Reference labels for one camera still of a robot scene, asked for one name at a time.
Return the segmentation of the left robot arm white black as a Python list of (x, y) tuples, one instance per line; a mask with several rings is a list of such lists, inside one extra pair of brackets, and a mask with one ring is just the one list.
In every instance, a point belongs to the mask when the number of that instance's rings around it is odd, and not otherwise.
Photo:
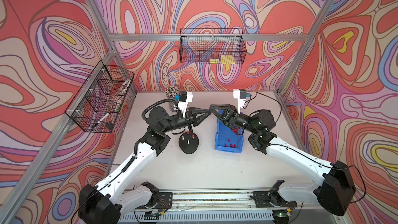
[(120, 217), (138, 207), (154, 207), (159, 199), (158, 188), (144, 182), (135, 190), (125, 189), (133, 179), (167, 147), (170, 137), (167, 132), (184, 127), (191, 129), (200, 125), (210, 110), (190, 107), (184, 113), (177, 109), (170, 116), (161, 107), (163, 103), (177, 103), (163, 99), (151, 104), (142, 112), (147, 123), (146, 133), (135, 143), (133, 152), (107, 177), (95, 186), (85, 185), (79, 194), (78, 217), (86, 224), (116, 224)]

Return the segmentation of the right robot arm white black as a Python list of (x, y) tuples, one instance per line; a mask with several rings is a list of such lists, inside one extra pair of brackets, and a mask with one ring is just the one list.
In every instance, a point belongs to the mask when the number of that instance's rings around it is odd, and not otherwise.
[(285, 162), (312, 180), (310, 184), (278, 180), (266, 198), (273, 206), (300, 201), (319, 204), (336, 216), (345, 215), (356, 193), (348, 165), (314, 157), (279, 138), (271, 132), (276, 121), (269, 110), (246, 115), (227, 104), (213, 104), (209, 109), (226, 127), (238, 127), (251, 133), (248, 141), (256, 151)]

